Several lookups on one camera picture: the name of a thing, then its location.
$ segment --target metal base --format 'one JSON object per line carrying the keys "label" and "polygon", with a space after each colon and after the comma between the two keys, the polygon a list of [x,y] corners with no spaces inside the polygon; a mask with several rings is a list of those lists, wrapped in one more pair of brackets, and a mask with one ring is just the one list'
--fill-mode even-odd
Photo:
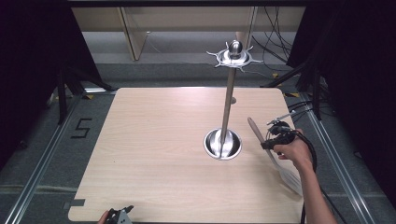
{"label": "metal base", "polygon": [[242,149],[242,141],[239,135],[227,130],[224,144],[221,148],[221,129],[215,129],[205,136],[204,147],[207,154],[220,161],[235,158]]}

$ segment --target aluminum rail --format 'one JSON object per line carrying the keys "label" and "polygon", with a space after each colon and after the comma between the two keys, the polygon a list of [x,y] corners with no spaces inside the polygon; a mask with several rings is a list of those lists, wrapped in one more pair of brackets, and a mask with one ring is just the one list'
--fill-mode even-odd
{"label": "aluminum rail", "polygon": [[[309,97],[305,92],[300,93],[302,101],[308,101]],[[353,208],[355,209],[356,214],[358,215],[359,220],[361,223],[375,223],[375,219],[371,214],[369,207],[367,206],[367,202],[361,196],[357,186],[353,182],[352,178],[347,171],[344,163],[341,160],[341,157],[338,155],[337,150],[335,149],[330,136],[327,134],[326,129],[324,128],[322,122],[317,120],[315,114],[312,111],[307,112],[309,119],[311,120],[312,124],[314,125],[315,131],[318,134],[320,142],[323,144],[324,149],[327,152],[327,155],[334,167],[335,172],[338,175],[338,178],[341,181],[341,185],[344,187],[346,191],[346,195],[348,196],[350,202],[352,203]]]}
{"label": "aluminum rail", "polygon": [[64,130],[67,127],[70,121],[70,117],[73,114],[73,111],[75,110],[80,99],[81,96],[77,95],[72,100],[68,108],[69,113],[64,119],[64,122],[57,126],[54,134],[52,135],[51,139],[49,140],[49,143],[47,144],[46,149],[43,152],[43,155],[41,156],[38,164],[36,165],[26,185],[24,186],[21,195],[19,196],[18,200],[14,203],[11,210],[9,211],[6,224],[18,224],[21,222],[21,219],[27,209],[27,206],[29,205],[30,201],[32,201],[38,183],[40,182],[43,174],[46,172],[47,167],[50,164],[52,156],[55,152],[55,149],[58,146],[59,142],[61,141],[64,135]]}

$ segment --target human hand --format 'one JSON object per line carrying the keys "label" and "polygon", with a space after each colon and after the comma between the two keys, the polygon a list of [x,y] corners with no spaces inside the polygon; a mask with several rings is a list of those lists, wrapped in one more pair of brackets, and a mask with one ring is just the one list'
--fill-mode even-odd
{"label": "human hand", "polygon": [[[303,130],[301,129],[297,129],[296,131],[303,134]],[[282,155],[278,156],[279,159],[291,160],[299,171],[305,166],[309,166],[312,169],[311,154],[308,145],[298,136],[287,145],[275,145],[274,152],[281,152]]]}
{"label": "human hand", "polygon": [[100,217],[99,221],[97,224],[106,224],[106,218],[108,215],[108,211],[105,211],[102,216]]}

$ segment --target wire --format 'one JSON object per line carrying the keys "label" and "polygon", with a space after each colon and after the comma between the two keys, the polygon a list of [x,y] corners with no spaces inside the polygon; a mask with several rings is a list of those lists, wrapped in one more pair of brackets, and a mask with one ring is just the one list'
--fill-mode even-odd
{"label": "wire", "polygon": [[168,59],[165,58],[165,56],[163,55],[163,52],[160,51],[159,49],[157,49],[157,48],[151,43],[151,40],[149,40],[149,38],[146,38],[146,42],[149,43],[149,44],[151,45],[151,47],[152,47],[153,49],[155,49],[155,51],[157,51],[158,53],[160,53],[160,55],[163,57],[163,60],[166,61],[166,62],[168,62],[168,63],[189,63],[189,62],[183,62],[183,61],[174,62],[174,61],[168,60]]}
{"label": "wire", "polygon": [[240,70],[241,70],[241,72],[243,72],[243,73],[259,74],[259,75],[262,76],[262,77],[274,79],[273,77],[269,77],[269,76],[267,76],[267,75],[265,75],[265,74],[263,74],[263,73],[260,73],[260,72],[252,72],[252,71],[246,71],[246,70],[242,70],[242,69],[240,69]]}
{"label": "wire", "polygon": [[274,42],[271,38],[270,38],[270,36],[268,36],[268,34],[266,33],[266,32],[264,32],[264,34],[265,34],[265,36],[267,37],[267,39],[269,39],[269,41],[273,44],[273,45],[275,45],[275,46],[277,46],[277,47],[279,47],[279,48],[283,48],[282,46],[280,46],[280,45],[278,45],[276,42]]}
{"label": "wire", "polygon": [[312,101],[303,101],[303,102],[300,102],[300,103],[297,103],[294,105],[290,105],[290,106],[288,106],[288,108],[289,108],[289,111],[291,112],[292,110],[296,110],[300,107],[303,107],[303,106],[309,105],[309,104],[312,104]]}
{"label": "wire", "polygon": [[301,140],[303,140],[303,142],[306,143],[306,145],[308,146],[309,152],[311,153],[311,159],[312,159],[312,167],[314,169],[314,172],[317,171],[317,167],[318,167],[318,158],[317,158],[317,152],[314,149],[314,146],[312,145],[312,143],[299,131],[292,131],[293,133],[295,133]]}
{"label": "wire", "polygon": [[262,49],[268,51],[270,54],[274,55],[276,58],[278,58],[280,61],[287,63],[288,61],[286,61],[285,59],[283,59],[282,57],[280,57],[279,55],[277,55],[275,52],[271,51],[270,49],[268,49],[266,46],[264,46],[263,44],[261,44],[255,37],[254,35],[251,37]]}
{"label": "wire", "polygon": [[271,19],[269,13],[268,13],[266,7],[264,7],[264,10],[265,10],[265,13],[266,13],[266,15],[267,15],[268,20],[269,20],[270,23],[271,23],[271,26],[273,27],[273,30],[272,30],[272,32],[271,32],[270,37],[272,36],[272,33],[273,33],[273,32],[276,33],[277,37],[279,38],[280,44],[281,44],[281,46],[282,46],[283,52],[285,53],[286,58],[289,59],[289,53],[285,50],[285,47],[286,47],[286,46],[285,46],[285,44],[283,43],[283,41],[285,41],[285,40],[284,40],[284,38],[282,37],[282,35],[280,34],[280,31],[279,31],[279,19],[278,19],[279,7],[276,7],[276,20],[275,20],[275,22],[272,21],[272,19]]}
{"label": "wire", "polygon": [[344,219],[344,217],[341,215],[340,211],[338,211],[337,207],[335,206],[335,204],[332,202],[332,200],[330,199],[329,195],[327,195],[326,191],[324,191],[324,189],[320,187],[320,190],[322,191],[323,195],[326,197],[327,201],[330,203],[330,205],[332,206],[332,208],[334,209],[334,211],[338,214],[338,216],[341,218],[341,220],[343,220],[344,223],[347,224],[347,221]]}
{"label": "wire", "polygon": [[270,132],[268,131],[267,134],[265,135],[265,140],[270,139]]}
{"label": "wire", "polygon": [[300,115],[300,114],[301,114],[300,117],[298,117],[297,119],[294,119],[293,122],[294,122],[294,123],[297,123],[297,121],[298,121],[303,115],[305,115],[306,112],[308,112],[309,110],[301,111],[301,112],[298,112],[298,113],[292,115],[291,117],[294,118],[294,117],[296,117],[297,115]]}
{"label": "wire", "polygon": [[301,102],[299,102],[299,103],[295,103],[295,104],[292,104],[292,105],[288,105],[288,108],[291,108],[292,106],[295,106],[295,105],[306,104],[306,103],[312,103],[312,101],[311,101],[311,100],[308,100],[308,101],[301,101]]}
{"label": "wire", "polygon": [[270,70],[278,71],[278,72],[289,72],[291,70],[291,69],[286,70],[286,69],[277,69],[277,68],[270,67],[264,60],[264,52],[262,53],[262,63],[265,65],[265,67],[267,67]]}

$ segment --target wooden tabletop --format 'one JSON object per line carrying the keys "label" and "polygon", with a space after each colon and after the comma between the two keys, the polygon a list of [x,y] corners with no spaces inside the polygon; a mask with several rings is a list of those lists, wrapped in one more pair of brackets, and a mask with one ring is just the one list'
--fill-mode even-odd
{"label": "wooden tabletop", "polygon": [[[235,88],[228,128],[242,139],[229,161],[207,155],[222,123],[225,88],[120,89],[81,180],[69,218],[95,221],[134,205],[132,222],[298,223],[303,199],[283,182],[248,125],[289,111],[278,89]],[[292,127],[291,118],[284,119]],[[290,161],[282,165],[293,170]]]}

